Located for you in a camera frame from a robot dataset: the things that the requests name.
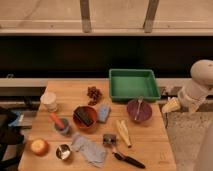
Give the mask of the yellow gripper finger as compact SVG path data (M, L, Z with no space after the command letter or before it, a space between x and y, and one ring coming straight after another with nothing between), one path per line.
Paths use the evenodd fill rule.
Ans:
M188 108L189 113L190 114L195 113L199 109L199 107L200 107L201 104L202 104L202 101L198 101L196 103L192 103L189 106L189 108Z
M162 107L163 113L170 113L180 108L180 103L177 97L170 98L167 103Z

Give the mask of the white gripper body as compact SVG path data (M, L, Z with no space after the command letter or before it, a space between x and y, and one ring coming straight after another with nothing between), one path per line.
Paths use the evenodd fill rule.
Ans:
M178 100L184 107L200 106L210 94L210 88L190 80L178 92Z

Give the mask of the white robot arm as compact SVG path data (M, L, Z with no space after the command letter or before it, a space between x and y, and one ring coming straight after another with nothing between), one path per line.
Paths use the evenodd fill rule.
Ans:
M213 91L213 60L199 60L190 69L191 80L185 84L176 97L170 98L162 107L163 113L170 113L185 107L194 113Z

